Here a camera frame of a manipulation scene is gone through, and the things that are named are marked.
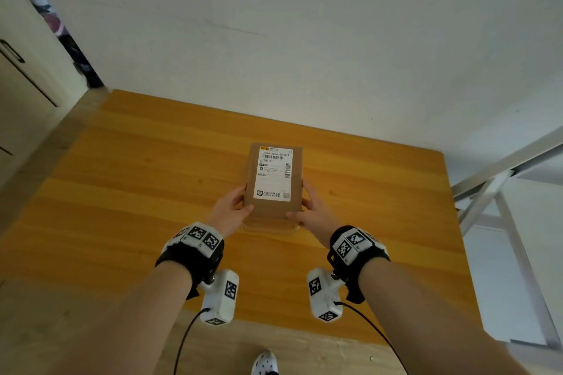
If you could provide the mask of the person's left hand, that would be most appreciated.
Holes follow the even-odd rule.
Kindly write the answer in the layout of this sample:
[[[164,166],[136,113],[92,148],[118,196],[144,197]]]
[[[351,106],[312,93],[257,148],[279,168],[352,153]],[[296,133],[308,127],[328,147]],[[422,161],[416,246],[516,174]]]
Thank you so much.
[[[243,223],[236,223],[234,211],[242,208],[246,185],[241,185],[220,198],[202,224],[214,229],[223,239],[232,236]]]

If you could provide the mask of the person's right hand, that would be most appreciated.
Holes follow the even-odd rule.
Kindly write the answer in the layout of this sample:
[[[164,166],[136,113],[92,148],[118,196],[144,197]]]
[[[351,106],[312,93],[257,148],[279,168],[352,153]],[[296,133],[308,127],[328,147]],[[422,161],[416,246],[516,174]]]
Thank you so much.
[[[332,214],[330,208],[322,201],[314,187],[306,180],[303,180],[303,188],[306,190],[308,198],[302,198],[301,205],[304,209],[301,211],[308,210],[309,218],[306,224],[299,225],[311,232],[323,247],[329,249],[333,234],[345,223]]]

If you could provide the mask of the brown cardboard box with label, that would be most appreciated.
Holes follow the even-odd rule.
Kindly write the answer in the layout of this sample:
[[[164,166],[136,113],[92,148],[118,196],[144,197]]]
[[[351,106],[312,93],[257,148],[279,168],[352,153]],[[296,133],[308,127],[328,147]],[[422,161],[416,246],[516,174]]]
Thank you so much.
[[[291,235],[299,223],[287,218],[299,212],[303,198],[303,149],[253,143],[248,155],[248,179],[243,206],[252,206],[245,218],[245,231]]]

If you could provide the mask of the person's left forearm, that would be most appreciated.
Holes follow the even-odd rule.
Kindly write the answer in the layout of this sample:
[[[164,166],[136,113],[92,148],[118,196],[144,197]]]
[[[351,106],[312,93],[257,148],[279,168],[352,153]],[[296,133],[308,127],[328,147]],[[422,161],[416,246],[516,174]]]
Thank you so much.
[[[159,264],[74,341],[51,375],[152,375],[192,285],[182,265]]]

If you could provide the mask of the person's right forearm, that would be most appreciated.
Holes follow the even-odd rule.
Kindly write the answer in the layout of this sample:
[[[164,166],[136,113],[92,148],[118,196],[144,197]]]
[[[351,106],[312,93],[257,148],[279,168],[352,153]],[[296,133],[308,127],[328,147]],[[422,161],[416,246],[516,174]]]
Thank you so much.
[[[467,314],[384,258],[358,285],[409,375],[530,375]]]

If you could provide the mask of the white perforated shoe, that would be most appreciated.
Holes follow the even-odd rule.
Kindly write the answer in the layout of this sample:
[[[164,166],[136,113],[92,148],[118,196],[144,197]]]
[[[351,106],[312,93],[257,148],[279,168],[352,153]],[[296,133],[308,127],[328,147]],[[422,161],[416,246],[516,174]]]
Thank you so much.
[[[279,375],[278,361],[271,350],[264,350],[257,356],[250,375]]]

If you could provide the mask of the pile of dark clothes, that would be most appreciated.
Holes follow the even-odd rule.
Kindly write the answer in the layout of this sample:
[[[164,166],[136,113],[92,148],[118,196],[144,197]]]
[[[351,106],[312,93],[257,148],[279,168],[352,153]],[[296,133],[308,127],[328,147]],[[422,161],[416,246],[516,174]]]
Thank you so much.
[[[104,83],[81,51],[70,32],[62,22],[58,13],[48,0],[29,0],[37,13],[45,20],[50,30],[55,34],[60,44],[69,54],[74,67],[86,79],[89,88],[102,88]]]

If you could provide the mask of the white cabinet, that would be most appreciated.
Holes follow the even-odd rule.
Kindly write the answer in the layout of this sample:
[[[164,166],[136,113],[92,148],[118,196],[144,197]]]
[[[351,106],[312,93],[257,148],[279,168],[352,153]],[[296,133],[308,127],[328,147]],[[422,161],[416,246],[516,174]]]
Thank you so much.
[[[0,188],[88,90],[67,51],[29,0],[0,0]]]

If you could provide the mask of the white metal frame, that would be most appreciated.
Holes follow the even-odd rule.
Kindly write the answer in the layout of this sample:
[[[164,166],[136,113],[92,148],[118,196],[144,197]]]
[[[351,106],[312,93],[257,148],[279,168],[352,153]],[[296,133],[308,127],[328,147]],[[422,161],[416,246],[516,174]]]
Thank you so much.
[[[522,175],[563,157],[563,125],[452,186],[462,236],[484,218],[492,202],[499,212],[531,306],[548,349],[563,352],[563,185]]]

